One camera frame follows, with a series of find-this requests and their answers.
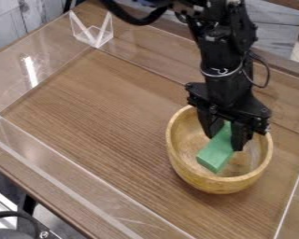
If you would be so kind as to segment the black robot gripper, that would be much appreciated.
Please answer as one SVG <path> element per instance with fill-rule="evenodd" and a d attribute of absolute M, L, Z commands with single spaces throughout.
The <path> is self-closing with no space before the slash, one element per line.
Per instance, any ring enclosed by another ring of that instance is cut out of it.
<path fill-rule="evenodd" d="M 270 127 L 271 110 L 254 96 L 252 67 L 235 69 L 200 69 L 204 82 L 185 84 L 188 104 L 196 108 L 197 120 L 204 134 L 212 138 L 231 123 L 233 151 L 242 151 L 252 134 L 266 134 Z"/>

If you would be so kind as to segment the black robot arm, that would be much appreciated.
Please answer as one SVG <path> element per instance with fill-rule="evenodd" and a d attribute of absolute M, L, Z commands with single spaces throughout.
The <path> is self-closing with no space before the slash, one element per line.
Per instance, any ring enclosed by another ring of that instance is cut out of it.
<path fill-rule="evenodd" d="M 196 108 L 197 120 L 208 137 L 231 124 L 229 144 L 243 149 L 254 134 L 264 134 L 271 110 L 255 98 L 258 86 L 252 63 L 264 59 L 252 52 L 258 40 L 244 0 L 135 0 L 153 11 L 143 18 L 131 15 L 114 0 L 100 0 L 122 21 L 137 25 L 153 23 L 168 11 L 189 29 L 200 52 L 203 82 L 185 84 L 188 104 Z"/>

